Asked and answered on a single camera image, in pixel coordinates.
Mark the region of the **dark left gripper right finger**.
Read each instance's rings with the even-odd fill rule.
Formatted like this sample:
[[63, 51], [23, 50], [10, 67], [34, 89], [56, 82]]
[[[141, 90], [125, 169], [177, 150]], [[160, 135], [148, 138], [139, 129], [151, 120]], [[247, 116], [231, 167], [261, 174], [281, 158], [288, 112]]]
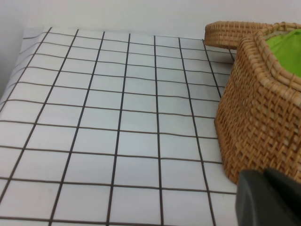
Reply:
[[264, 176], [289, 207], [301, 206], [301, 184], [275, 169], [265, 169]]

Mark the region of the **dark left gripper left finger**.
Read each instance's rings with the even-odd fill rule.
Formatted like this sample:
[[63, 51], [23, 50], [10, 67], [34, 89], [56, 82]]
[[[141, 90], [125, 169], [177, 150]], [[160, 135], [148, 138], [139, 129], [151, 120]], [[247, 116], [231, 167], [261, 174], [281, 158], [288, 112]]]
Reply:
[[299, 226], [301, 207], [289, 207], [265, 178], [264, 172], [239, 174], [236, 216], [240, 226]]

